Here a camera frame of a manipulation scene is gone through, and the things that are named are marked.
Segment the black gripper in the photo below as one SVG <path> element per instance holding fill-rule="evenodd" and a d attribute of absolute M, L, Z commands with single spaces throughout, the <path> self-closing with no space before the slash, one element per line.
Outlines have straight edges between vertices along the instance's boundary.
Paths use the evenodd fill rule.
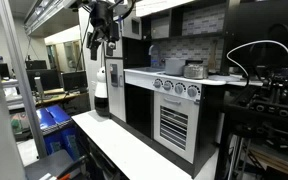
<path fill-rule="evenodd" d="M 108 47 L 114 49 L 119 40 L 118 24 L 113 20 L 113 10 L 105 1 L 97 1 L 92 5 L 89 15 L 93 32 L 88 34 L 87 48 L 91 51 L 91 60 L 97 59 L 98 47 L 106 42 Z"/>

